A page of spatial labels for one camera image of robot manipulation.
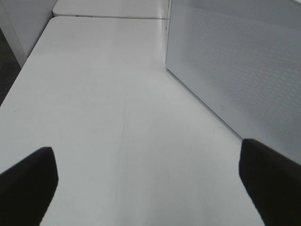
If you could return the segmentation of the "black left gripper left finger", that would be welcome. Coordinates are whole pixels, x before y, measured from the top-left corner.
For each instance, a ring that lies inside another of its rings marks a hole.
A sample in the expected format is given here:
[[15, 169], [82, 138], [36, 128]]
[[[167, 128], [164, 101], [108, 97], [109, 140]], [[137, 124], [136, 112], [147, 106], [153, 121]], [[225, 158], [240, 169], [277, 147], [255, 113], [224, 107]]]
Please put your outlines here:
[[55, 155], [42, 147], [0, 175], [0, 224], [38, 226], [58, 185]]

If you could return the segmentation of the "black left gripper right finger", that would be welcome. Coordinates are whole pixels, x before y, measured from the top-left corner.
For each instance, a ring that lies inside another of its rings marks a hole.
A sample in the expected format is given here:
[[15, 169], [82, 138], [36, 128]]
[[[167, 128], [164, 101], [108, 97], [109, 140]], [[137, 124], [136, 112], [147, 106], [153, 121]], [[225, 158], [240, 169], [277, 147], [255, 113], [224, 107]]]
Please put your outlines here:
[[255, 139], [243, 139], [239, 176], [266, 226], [301, 224], [301, 166]]

